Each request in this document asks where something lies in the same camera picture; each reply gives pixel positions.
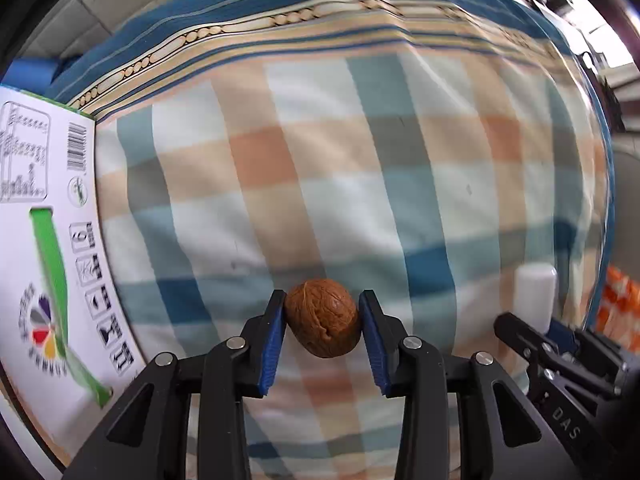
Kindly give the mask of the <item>orange white patterned cloth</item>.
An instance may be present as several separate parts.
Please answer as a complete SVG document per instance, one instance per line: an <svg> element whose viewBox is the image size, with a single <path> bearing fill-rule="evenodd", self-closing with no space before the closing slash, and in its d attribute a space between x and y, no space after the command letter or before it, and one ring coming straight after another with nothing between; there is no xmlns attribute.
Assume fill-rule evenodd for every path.
<svg viewBox="0 0 640 480"><path fill-rule="evenodd" d="M615 266L609 266L597 314L596 330L638 356L640 352L640 289Z"/></svg>

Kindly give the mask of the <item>brown walnut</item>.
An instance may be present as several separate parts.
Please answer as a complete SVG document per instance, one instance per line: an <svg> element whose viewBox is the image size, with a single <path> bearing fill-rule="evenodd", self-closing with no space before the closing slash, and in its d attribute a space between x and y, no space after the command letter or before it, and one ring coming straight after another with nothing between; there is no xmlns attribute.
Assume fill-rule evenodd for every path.
<svg viewBox="0 0 640 480"><path fill-rule="evenodd" d="M328 278L293 287L286 295L285 316L298 342L317 358L339 358L360 341L355 301L342 284Z"/></svg>

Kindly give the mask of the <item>plaid checkered cloth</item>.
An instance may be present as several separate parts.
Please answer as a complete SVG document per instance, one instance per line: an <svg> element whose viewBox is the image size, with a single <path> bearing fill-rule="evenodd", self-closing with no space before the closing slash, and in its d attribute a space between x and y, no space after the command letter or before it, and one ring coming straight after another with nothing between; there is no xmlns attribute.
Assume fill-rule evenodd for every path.
<svg viewBox="0 0 640 480"><path fill-rule="evenodd" d="M113 280L146 356L197 356L276 288L371 289L442 352L492 331L516 270L593 319L610 135L578 33L521 0L171 0L50 85L96 120Z"/></svg>

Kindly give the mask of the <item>white cylinder bottle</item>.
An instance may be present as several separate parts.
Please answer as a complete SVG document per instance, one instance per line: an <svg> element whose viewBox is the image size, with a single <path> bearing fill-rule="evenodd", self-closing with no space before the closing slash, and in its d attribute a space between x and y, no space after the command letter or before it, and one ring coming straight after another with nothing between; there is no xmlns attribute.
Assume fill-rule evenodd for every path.
<svg viewBox="0 0 640 480"><path fill-rule="evenodd" d="M558 274L550 263L525 263L514 274L513 313L545 334L551 324Z"/></svg>

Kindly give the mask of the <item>printed cardboard box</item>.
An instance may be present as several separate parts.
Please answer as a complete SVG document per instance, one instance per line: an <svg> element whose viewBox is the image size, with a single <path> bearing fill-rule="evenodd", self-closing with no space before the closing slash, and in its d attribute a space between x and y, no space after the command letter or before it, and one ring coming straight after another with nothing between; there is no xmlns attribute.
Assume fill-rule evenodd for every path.
<svg viewBox="0 0 640 480"><path fill-rule="evenodd" d="M83 114L1 91L1 366L62 463L144 365L101 236L95 135Z"/></svg>

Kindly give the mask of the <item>blue yoga mat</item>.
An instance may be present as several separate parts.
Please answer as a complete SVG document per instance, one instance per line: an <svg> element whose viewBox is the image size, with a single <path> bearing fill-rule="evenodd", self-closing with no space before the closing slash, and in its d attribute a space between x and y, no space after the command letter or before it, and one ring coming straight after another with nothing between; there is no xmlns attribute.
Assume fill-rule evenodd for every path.
<svg viewBox="0 0 640 480"><path fill-rule="evenodd" d="M17 58L1 79L4 86L43 96L53 81L78 60L71 58Z"/></svg>

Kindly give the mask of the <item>grey chair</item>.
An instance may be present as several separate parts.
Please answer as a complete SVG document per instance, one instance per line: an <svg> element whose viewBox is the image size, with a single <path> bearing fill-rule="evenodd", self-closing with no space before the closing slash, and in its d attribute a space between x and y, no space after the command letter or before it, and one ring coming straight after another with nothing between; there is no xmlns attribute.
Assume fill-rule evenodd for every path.
<svg viewBox="0 0 640 480"><path fill-rule="evenodd" d="M615 224L611 263L639 281L640 174L639 137L629 133L613 136L615 170Z"/></svg>

